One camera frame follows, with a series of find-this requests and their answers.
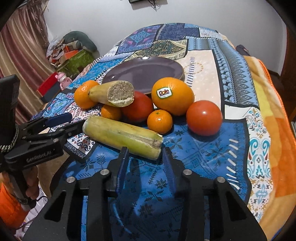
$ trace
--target pink toy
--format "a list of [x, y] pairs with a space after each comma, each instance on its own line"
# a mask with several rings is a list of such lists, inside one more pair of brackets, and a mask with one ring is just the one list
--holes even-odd
[[71, 78], [67, 77], [64, 72], [59, 72], [58, 75], [55, 76], [60, 82], [59, 86], [61, 87], [61, 90], [63, 91], [65, 88], [67, 88], [73, 80]]

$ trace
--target human hand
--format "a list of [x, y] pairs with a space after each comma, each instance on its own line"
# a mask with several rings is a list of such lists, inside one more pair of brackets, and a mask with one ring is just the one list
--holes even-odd
[[[35, 200], [39, 196], [39, 179], [37, 177], [38, 169], [37, 167], [32, 167], [28, 174], [25, 176], [27, 181], [28, 189], [26, 190], [27, 197], [30, 197], [32, 200]], [[6, 190], [14, 194], [14, 187], [10, 182], [10, 178], [7, 172], [0, 173], [0, 180], [3, 182]]]

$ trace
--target striped curtain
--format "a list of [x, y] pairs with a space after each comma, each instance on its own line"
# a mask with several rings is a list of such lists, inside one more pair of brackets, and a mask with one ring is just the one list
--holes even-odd
[[46, 58], [49, 45], [41, 0], [28, 0], [11, 15], [0, 33], [0, 77], [16, 74], [20, 93], [16, 122], [28, 121], [40, 111], [36, 90], [53, 72]]

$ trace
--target dole sticker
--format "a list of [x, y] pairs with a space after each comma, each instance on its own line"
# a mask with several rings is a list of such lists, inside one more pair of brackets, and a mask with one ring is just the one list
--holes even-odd
[[164, 87], [157, 90], [157, 95], [161, 99], [168, 98], [172, 95], [172, 91], [169, 87]]

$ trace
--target orange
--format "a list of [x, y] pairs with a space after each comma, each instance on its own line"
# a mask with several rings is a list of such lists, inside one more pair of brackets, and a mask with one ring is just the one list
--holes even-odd
[[223, 116], [219, 107], [211, 101], [194, 102], [186, 113], [188, 128], [201, 136], [212, 136], [219, 132]]
[[149, 130], [163, 135], [171, 130], [173, 118], [165, 110], [155, 110], [148, 116], [147, 125]]
[[101, 116], [111, 120], [119, 121], [121, 119], [121, 110], [119, 107], [105, 104], [102, 107]]
[[192, 89], [183, 81], [172, 77], [158, 80], [152, 87], [151, 97], [159, 109], [176, 116], [186, 114], [189, 106], [194, 102]]
[[94, 107], [97, 103], [89, 98], [89, 90], [98, 83], [94, 80], [88, 80], [80, 85], [74, 93], [74, 100], [81, 109], [89, 109]]
[[133, 103], [122, 107], [121, 110], [130, 122], [139, 123], [147, 120], [154, 107], [152, 100], [147, 95], [135, 91]]

